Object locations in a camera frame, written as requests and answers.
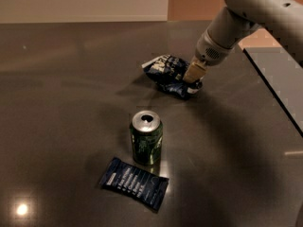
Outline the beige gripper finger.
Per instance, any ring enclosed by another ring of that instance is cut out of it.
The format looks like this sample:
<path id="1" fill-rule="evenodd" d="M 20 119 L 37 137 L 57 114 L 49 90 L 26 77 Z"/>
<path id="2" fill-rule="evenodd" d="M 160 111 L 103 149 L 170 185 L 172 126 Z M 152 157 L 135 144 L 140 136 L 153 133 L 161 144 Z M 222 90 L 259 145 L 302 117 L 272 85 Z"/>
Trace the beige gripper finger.
<path id="1" fill-rule="evenodd" d="M 183 76 L 183 81 L 186 83 L 193 83 L 200 80 L 206 74 L 206 70 L 207 65 L 205 61 L 201 61 L 200 59 L 193 57 Z"/>

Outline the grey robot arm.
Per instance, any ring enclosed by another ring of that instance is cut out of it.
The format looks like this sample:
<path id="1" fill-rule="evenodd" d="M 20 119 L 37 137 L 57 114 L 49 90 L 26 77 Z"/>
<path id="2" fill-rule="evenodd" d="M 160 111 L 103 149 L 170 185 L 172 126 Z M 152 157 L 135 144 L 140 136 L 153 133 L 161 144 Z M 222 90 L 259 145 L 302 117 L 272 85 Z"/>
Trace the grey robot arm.
<path id="1" fill-rule="evenodd" d="M 303 5 L 295 0 L 224 0 L 225 6 L 197 42 L 184 81 L 200 80 L 224 61 L 234 46 L 265 28 L 297 62 L 303 62 Z"/>

